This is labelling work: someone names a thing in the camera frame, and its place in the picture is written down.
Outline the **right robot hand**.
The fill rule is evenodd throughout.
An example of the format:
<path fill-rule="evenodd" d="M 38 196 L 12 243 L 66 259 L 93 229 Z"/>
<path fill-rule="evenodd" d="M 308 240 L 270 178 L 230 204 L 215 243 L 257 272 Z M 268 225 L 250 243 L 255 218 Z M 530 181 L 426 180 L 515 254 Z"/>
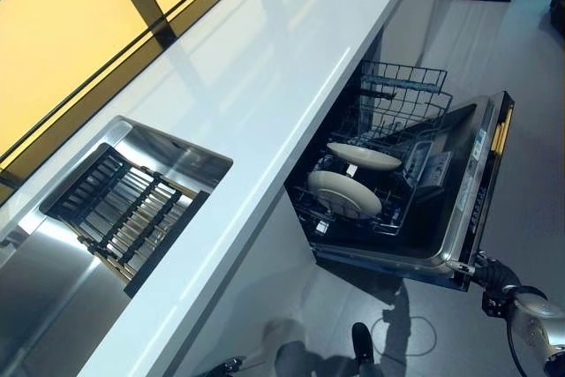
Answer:
<path fill-rule="evenodd" d="M 499 260 L 480 252 L 471 280 L 495 296 L 502 296 L 522 284 L 516 273 Z"/>

